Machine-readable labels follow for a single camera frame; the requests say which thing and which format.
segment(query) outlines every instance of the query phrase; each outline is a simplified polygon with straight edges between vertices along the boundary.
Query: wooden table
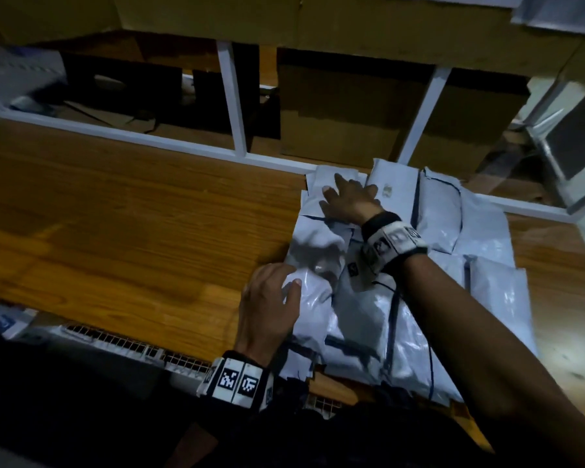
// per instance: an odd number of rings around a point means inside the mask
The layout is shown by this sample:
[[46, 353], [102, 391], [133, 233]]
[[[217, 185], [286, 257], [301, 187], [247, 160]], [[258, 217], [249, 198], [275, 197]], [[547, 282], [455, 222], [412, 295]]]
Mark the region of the wooden table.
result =
[[[280, 261], [304, 178], [0, 122], [0, 298], [212, 361], [251, 271]], [[540, 359], [585, 413], [585, 245], [511, 216]], [[364, 387], [317, 375], [354, 403]]]

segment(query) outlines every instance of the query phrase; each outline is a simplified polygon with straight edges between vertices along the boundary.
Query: person's left hand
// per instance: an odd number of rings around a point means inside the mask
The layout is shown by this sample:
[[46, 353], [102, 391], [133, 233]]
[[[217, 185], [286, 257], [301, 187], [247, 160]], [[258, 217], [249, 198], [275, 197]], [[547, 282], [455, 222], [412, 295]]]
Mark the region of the person's left hand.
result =
[[276, 263], [258, 268], [242, 290], [234, 350], [267, 366], [299, 317], [301, 280], [282, 302], [282, 284], [295, 267]]

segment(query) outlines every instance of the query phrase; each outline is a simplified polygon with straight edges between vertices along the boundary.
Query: stack of packages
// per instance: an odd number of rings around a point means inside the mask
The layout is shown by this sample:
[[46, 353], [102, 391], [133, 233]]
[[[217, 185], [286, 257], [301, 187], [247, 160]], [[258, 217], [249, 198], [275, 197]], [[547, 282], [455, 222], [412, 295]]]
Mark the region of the stack of packages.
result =
[[[416, 225], [429, 257], [537, 355], [527, 275], [516, 269], [505, 214], [461, 187], [459, 180], [375, 159], [366, 177], [357, 170], [318, 166], [308, 174], [286, 262], [297, 267], [302, 300], [293, 330], [310, 358], [289, 353], [286, 366], [304, 379], [314, 362], [325, 373], [367, 384], [388, 384], [441, 404], [461, 395], [388, 275], [373, 275], [360, 258], [358, 227], [326, 220], [322, 188], [334, 174], [376, 185], [382, 207]], [[415, 210], [415, 199], [418, 208]]]

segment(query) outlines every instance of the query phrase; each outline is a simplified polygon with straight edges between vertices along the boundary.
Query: wristband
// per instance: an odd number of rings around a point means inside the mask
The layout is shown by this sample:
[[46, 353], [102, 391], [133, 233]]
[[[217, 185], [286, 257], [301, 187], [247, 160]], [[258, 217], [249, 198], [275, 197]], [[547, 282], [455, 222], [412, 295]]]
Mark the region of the wristband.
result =
[[197, 423], [221, 440], [273, 399], [273, 375], [236, 351], [217, 358], [197, 388], [201, 414]]
[[414, 254], [427, 254], [427, 244], [418, 232], [395, 213], [375, 215], [362, 226], [362, 235], [366, 240], [362, 256], [376, 275], [388, 263], [400, 265]]

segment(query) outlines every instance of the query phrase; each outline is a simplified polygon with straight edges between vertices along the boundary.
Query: hand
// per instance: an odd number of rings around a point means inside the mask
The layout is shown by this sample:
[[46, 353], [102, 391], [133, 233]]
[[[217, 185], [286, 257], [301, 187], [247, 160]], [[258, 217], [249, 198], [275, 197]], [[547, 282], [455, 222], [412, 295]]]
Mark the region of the hand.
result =
[[320, 201], [320, 208], [325, 217], [363, 225], [378, 213], [383, 212], [377, 195], [377, 186], [369, 185], [362, 188], [356, 180], [347, 181], [340, 174], [335, 176], [336, 192], [331, 187], [323, 188], [325, 201]]
[[282, 284], [295, 267], [259, 267], [242, 290], [234, 350], [267, 366], [299, 317], [301, 280], [295, 279], [282, 303]]

